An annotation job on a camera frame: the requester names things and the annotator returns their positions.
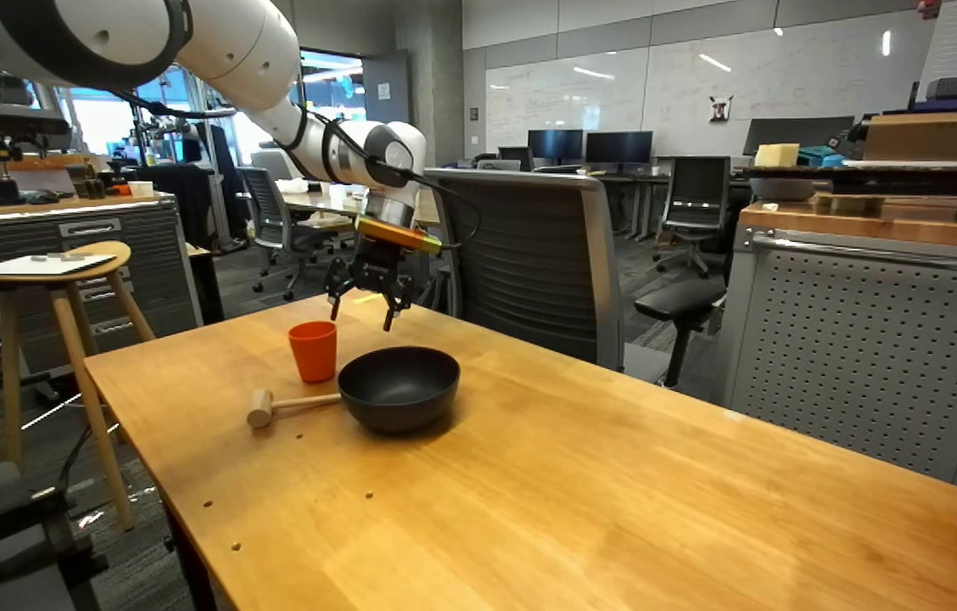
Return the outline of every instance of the floor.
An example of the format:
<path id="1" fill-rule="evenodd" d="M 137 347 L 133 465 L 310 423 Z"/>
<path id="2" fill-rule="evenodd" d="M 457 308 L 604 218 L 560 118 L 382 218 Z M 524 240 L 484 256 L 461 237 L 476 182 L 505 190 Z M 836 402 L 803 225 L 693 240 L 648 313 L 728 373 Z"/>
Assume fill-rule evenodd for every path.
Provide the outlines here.
<path id="1" fill-rule="evenodd" d="M 634 313 L 631 299 L 639 292 L 659 288 L 665 276 L 654 273 L 650 240 L 616 240 L 616 273 L 621 273 L 621 321 L 629 340 L 629 373 L 645 379 L 662 379 L 665 353 L 672 347 L 672 325 L 654 321 Z M 216 284 L 228 316 L 244 316 L 258 308 L 271 308 L 281 302 L 286 278 L 271 276 L 262 292 L 250 292 L 258 278 L 262 256 L 255 248 L 214 258 Z M 298 278 L 295 295 L 315 295 L 318 276 L 310 273 Z M 684 357 L 683 391 L 698 394 L 706 402 L 718 402 L 718 379 L 714 373 L 714 342 L 698 336 Z M 106 488 L 99 481 L 95 449 L 81 442 L 86 423 L 79 406 L 64 406 L 44 417 L 44 406 L 64 396 L 69 391 L 59 383 L 33 383 L 22 391 L 30 432 L 22 477 L 30 488 L 44 488 L 69 473 L 69 494 L 74 501 L 72 516 L 81 528 L 93 532 L 95 553 L 108 561 L 93 585 L 106 611 L 133 611 L 133 607 L 159 607 L 182 611 L 190 607 L 180 567 L 169 553 L 169 528 L 162 520 L 159 491 L 151 488 L 145 468 L 137 462 L 133 449 L 120 443 L 128 488 L 137 528 L 120 532 L 106 516 Z"/>

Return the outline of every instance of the table surface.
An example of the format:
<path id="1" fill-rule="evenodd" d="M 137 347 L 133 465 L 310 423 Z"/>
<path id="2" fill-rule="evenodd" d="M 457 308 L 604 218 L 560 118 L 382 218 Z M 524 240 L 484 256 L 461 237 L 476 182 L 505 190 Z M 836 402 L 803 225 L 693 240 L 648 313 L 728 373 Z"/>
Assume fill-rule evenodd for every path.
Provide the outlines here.
<path id="1" fill-rule="evenodd" d="M 236 607 L 957 607 L 957 488 L 426 308 L 352 292 L 340 363 L 436 347 L 455 421 L 385 442 L 301 386 L 306 299 L 88 371 Z"/>

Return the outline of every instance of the wooden stool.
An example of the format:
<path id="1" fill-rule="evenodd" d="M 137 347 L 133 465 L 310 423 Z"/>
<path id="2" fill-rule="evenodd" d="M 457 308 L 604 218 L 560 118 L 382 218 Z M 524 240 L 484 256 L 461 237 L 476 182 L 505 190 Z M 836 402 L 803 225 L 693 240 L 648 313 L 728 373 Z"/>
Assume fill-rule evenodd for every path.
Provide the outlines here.
<path id="1" fill-rule="evenodd" d="M 150 330 L 137 299 L 128 295 L 128 288 L 120 278 L 120 267 L 125 267 L 125 262 L 133 258 L 128 245 L 99 240 L 99 245 L 74 248 L 69 256 L 108 256 L 108 262 L 99 262 L 99 266 L 79 267 L 79 273 L 64 273 L 64 276 L 0 273 L 3 455 L 9 462 L 22 465 L 20 336 L 18 336 L 13 292 L 27 288 L 27 284 L 44 284 L 50 308 L 59 316 L 59 330 L 62 330 L 62 340 L 64 340 L 64 349 L 69 349 L 69 363 L 72 363 L 81 405 L 86 405 L 86 417 L 93 423 L 93 437 L 95 437 L 95 449 L 99 449 L 108 501 L 115 509 L 115 521 L 125 528 L 125 525 L 133 525 L 133 506 L 128 506 L 128 494 L 125 494 L 125 477 L 121 477 L 120 462 L 115 462 L 115 449 L 108 442 L 108 421 L 106 421 L 99 391 L 95 391 L 95 383 L 86 371 L 88 347 L 95 347 L 95 342 L 93 342 L 93 336 L 86 340 L 79 333 L 79 330 L 86 330 L 86 308 L 81 308 L 81 299 L 79 299 L 79 282 L 106 278 L 111 284 L 121 313 L 133 319 L 137 336 L 151 340 L 151 330 Z"/>

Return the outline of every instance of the black frying pan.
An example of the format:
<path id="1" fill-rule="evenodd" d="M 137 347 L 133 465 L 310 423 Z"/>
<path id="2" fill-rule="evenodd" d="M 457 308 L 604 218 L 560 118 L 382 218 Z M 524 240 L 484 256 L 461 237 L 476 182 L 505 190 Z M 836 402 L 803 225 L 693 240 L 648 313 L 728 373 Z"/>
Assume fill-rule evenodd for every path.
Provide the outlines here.
<path id="1" fill-rule="evenodd" d="M 426 347 L 357 357 L 340 373 L 347 409 L 374 433 L 414 433 L 452 414 L 457 363 Z"/>

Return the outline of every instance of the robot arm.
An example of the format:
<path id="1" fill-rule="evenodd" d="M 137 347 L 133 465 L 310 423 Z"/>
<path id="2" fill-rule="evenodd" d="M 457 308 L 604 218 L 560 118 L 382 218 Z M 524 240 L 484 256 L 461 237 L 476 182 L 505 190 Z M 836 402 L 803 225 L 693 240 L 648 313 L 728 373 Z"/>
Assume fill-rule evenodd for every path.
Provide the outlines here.
<path id="1" fill-rule="evenodd" d="M 298 35 L 271 0 L 0 0 L 0 70 L 133 95 L 182 65 L 247 112 L 306 175 L 365 182 L 379 204 L 416 204 L 425 135 L 407 123 L 331 123 L 288 103 Z M 330 273 L 331 316 L 347 288 L 379 288 L 385 321 L 409 306 L 405 248 L 436 250 L 414 230 L 359 225 L 357 262 Z"/>

